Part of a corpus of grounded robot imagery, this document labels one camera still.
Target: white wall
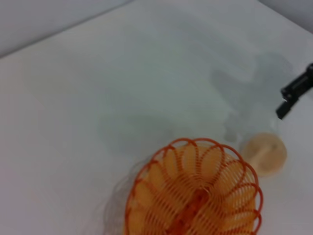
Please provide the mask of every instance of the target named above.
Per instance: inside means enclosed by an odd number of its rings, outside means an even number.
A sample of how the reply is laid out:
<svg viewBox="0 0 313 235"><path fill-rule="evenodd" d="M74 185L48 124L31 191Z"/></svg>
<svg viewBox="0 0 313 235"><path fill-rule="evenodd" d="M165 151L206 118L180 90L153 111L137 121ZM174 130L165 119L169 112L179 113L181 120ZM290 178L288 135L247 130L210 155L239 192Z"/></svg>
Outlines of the white wall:
<svg viewBox="0 0 313 235"><path fill-rule="evenodd" d="M260 2L313 33L312 0L260 0Z"/></svg>
<svg viewBox="0 0 313 235"><path fill-rule="evenodd" d="M0 56L128 0L0 0Z"/></svg>

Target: beige plastic disc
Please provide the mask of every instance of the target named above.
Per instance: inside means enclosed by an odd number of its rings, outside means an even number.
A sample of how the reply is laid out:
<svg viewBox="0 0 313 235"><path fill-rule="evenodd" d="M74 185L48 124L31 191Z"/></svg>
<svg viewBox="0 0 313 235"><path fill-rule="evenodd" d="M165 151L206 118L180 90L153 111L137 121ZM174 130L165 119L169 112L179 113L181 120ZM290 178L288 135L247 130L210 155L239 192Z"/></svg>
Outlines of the beige plastic disc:
<svg viewBox="0 0 313 235"><path fill-rule="evenodd" d="M242 150L242 157L258 176L270 176L283 167L287 150L276 135L260 133L249 140Z"/></svg>

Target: black object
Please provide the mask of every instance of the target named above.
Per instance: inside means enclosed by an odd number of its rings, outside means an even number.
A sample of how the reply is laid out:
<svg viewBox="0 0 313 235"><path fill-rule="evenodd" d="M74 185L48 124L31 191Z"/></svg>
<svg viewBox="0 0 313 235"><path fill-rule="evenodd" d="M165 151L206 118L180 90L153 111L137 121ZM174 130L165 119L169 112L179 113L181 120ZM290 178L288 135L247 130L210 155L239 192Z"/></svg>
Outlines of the black object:
<svg viewBox="0 0 313 235"><path fill-rule="evenodd" d="M281 90L285 100L276 110L279 119L283 119L291 110L292 106L298 101L300 96L313 87L313 64L297 79Z"/></svg>

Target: white surface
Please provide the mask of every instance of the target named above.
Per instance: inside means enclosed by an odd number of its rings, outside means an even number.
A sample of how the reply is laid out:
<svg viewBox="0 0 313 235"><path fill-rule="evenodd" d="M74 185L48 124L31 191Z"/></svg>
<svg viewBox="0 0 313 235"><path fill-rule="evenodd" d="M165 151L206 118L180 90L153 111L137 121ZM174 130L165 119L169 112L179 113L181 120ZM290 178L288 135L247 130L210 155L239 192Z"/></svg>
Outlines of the white surface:
<svg viewBox="0 0 313 235"><path fill-rule="evenodd" d="M133 165L269 128L312 60L311 34L250 0L137 0L2 59L1 234L119 234ZM312 103L279 124L290 156L261 181L261 235L312 234Z"/></svg>
<svg viewBox="0 0 313 235"><path fill-rule="evenodd" d="M0 0L0 56L127 0Z"/></svg>
<svg viewBox="0 0 313 235"><path fill-rule="evenodd" d="M259 0L268 7L313 33L313 2L311 0Z"/></svg>

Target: orange wire basket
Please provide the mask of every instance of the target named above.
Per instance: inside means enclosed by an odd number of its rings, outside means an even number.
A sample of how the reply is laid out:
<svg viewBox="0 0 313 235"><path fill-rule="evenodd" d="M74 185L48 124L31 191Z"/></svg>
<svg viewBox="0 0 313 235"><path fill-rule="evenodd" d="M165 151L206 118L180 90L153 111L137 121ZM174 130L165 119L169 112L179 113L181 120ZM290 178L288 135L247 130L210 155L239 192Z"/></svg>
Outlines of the orange wire basket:
<svg viewBox="0 0 313 235"><path fill-rule="evenodd" d="M263 194L253 168L216 141L178 139L138 173L125 235L255 235Z"/></svg>

